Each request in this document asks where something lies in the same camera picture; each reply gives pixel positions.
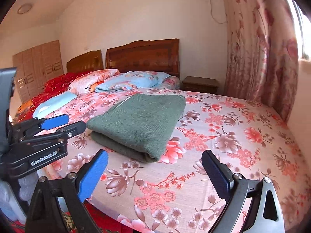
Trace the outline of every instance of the curtain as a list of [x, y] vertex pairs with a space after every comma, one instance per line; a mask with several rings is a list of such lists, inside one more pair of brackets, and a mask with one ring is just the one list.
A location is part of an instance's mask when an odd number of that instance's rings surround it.
[[225, 95], [273, 107], [287, 122], [298, 79], [294, 20], [286, 0], [224, 0]]

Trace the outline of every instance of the folded green blanket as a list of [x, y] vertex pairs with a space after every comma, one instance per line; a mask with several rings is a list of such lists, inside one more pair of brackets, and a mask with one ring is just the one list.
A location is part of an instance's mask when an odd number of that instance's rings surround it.
[[135, 94], [86, 126], [97, 143], [141, 162], [157, 162], [185, 105], [179, 95]]

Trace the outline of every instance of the wardrobe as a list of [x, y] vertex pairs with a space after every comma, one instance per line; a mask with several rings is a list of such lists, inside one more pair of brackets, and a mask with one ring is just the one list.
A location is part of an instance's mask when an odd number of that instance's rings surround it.
[[44, 43], [13, 55], [15, 84], [22, 103], [44, 91], [44, 84], [64, 74], [59, 41]]

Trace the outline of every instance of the round ceiling lamp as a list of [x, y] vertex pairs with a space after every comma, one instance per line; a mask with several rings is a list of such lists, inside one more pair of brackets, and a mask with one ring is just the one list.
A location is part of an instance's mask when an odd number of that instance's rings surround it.
[[32, 8], [32, 5], [30, 3], [25, 3], [19, 7], [19, 9], [17, 10], [17, 13], [19, 15], [24, 14], [24, 13], [30, 11], [31, 8]]

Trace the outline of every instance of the nightstand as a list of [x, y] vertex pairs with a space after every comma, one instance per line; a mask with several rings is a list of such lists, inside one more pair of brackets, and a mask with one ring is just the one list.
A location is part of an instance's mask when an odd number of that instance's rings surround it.
[[182, 90], [216, 94], [219, 83], [215, 79], [188, 76], [183, 80]]

